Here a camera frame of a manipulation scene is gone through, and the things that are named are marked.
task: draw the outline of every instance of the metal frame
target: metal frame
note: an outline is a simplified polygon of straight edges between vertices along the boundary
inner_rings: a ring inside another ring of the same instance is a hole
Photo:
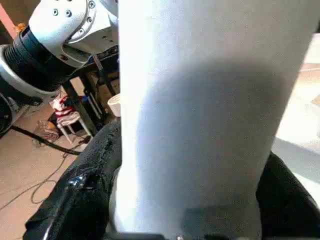
[[[72,86],[71,82],[68,81],[64,83],[62,86],[65,92],[68,94],[69,98],[71,99],[75,110],[80,114],[81,119],[83,120],[84,124],[86,125],[92,136],[96,135],[98,132],[96,125],[93,122],[91,116],[88,114],[87,110],[85,109],[85,106],[79,100],[79,96],[74,87]]]

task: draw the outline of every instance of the screw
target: screw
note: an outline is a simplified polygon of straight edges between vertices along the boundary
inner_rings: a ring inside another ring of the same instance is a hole
[[[65,11],[65,15],[69,18],[71,17],[72,13],[70,10]]]
[[[96,6],[96,3],[94,1],[89,2],[89,8],[94,9]]]
[[[66,55],[60,55],[60,59],[63,60],[63,61],[68,61],[68,58]]]

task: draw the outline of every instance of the red and white cloth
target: red and white cloth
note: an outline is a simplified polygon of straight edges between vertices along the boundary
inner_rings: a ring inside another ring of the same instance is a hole
[[[73,124],[80,118],[74,107],[66,105],[68,99],[69,97],[66,95],[51,102],[56,115],[56,122],[62,126]]]

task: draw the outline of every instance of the white cylindrical object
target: white cylindrical object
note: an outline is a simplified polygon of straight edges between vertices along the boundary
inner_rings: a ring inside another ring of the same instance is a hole
[[[117,231],[260,238],[257,184],[319,9],[319,0],[119,2]]]
[[[108,105],[116,117],[121,117],[120,93],[109,99]]]

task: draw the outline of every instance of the wall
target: wall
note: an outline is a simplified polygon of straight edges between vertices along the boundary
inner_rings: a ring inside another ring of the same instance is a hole
[[[23,1],[1,0],[1,4],[15,25],[28,22],[30,13]]]

